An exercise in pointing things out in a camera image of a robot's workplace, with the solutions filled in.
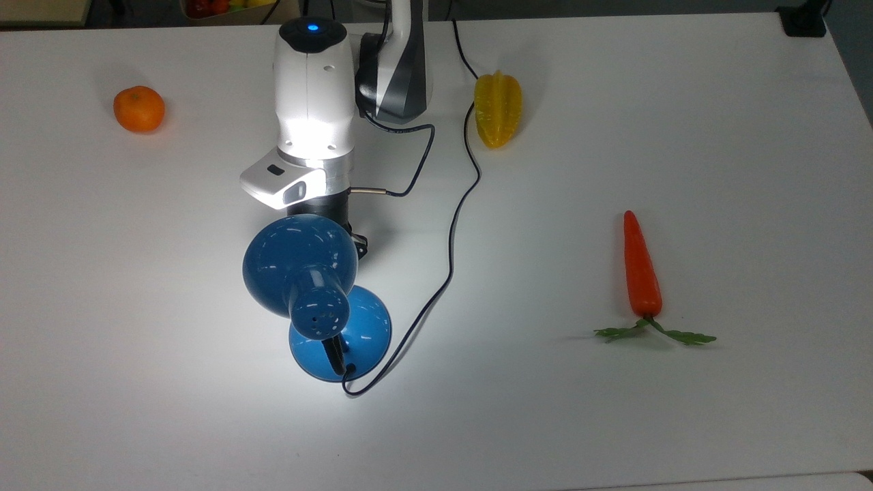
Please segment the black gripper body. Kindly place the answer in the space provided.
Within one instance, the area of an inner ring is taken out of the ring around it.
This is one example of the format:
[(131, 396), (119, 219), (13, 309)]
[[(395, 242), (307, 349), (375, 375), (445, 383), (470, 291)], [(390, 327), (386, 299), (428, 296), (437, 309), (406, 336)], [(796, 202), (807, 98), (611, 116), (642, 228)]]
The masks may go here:
[(352, 230), (349, 223), (349, 192), (318, 196), (303, 200), (286, 208), (287, 215), (314, 214), (336, 222), (345, 230)]

